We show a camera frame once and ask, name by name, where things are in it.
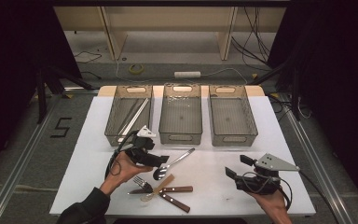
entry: black sleeve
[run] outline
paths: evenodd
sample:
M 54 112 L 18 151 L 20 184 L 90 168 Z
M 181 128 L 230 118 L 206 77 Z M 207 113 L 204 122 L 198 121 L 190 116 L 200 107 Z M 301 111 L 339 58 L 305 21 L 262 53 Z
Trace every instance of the black sleeve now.
M 106 223 L 104 214 L 109 207 L 110 198 L 94 188 L 82 203 L 74 203 L 60 215 L 57 224 Z

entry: wooden handle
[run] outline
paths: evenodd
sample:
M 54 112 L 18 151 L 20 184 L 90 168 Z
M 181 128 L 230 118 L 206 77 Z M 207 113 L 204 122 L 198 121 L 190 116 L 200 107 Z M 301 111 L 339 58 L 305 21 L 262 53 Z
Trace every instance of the wooden handle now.
M 162 189 L 162 192 L 192 192 L 192 186 L 183 186 L 183 187 L 170 187 Z
M 170 184 L 174 179 L 175 179 L 175 177 L 173 175 L 167 176 L 167 178 L 165 178 L 165 180 L 162 181 L 162 183 L 160 185 L 158 185 L 158 187 L 153 189 L 153 193 L 158 194 L 165 186 Z
M 185 205 L 184 203 L 181 203 L 181 202 L 175 200 L 174 198 L 170 197 L 169 195 L 167 195 L 167 194 L 165 194 L 165 193 L 163 193 L 163 192 L 161 192 L 161 193 L 159 194 L 159 196 L 160 196 L 161 198 L 165 199 L 167 202 L 169 202 L 169 203 L 175 205 L 176 207 L 182 209 L 183 211 L 185 211 L 185 212 L 187 212 L 187 213 L 190 211 L 190 207 L 189 207 L 189 206 L 187 206 L 187 205 Z

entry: fork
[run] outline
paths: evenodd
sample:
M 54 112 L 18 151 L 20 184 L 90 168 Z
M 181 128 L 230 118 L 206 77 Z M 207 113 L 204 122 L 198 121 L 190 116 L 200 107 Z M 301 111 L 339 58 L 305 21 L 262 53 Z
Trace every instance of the fork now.
M 152 186 L 147 183 L 145 180 L 143 180 L 141 177 L 139 177 L 138 175 L 136 175 L 133 178 L 133 182 L 135 182 L 137 185 L 139 185 L 139 187 L 141 187 L 145 192 L 152 192 L 153 188 Z

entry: transparent gray basket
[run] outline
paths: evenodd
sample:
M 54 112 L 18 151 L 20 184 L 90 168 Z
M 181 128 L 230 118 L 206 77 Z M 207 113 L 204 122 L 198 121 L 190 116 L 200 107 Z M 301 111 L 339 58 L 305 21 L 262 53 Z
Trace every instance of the transparent gray basket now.
M 151 85 L 117 86 L 104 133 L 112 147 L 117 147 L 127 133 L 145 125 L 151 129 L 153 101 Z
M 250 147 L 258 135 L 244 86 L 210 86 L 212 145 Z
M 159 122 L 161 144 L 199 145 L 201 90 L 197 84 L 165 84 Z

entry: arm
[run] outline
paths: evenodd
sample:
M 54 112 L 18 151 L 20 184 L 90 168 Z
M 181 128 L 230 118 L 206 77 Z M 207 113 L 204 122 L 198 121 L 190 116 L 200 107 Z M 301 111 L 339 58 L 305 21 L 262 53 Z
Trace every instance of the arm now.
M 278 190 L 268 195 L 247 193 L 255 198 L 260 207 L 275 224 L 292 224 L 292 220 L 287 215 L 283 195 Z
M 110 195 L 115 189 L 133 176 L 151 170 L 153 170 L 153 167 L 138 166 L 131 161 L 125 152 L 120 152 L 100 188 L 94 188 L 82 203 L 74 203 L 65 209 L 57 224 L 105 223 L 104 214 L 109 207 Z

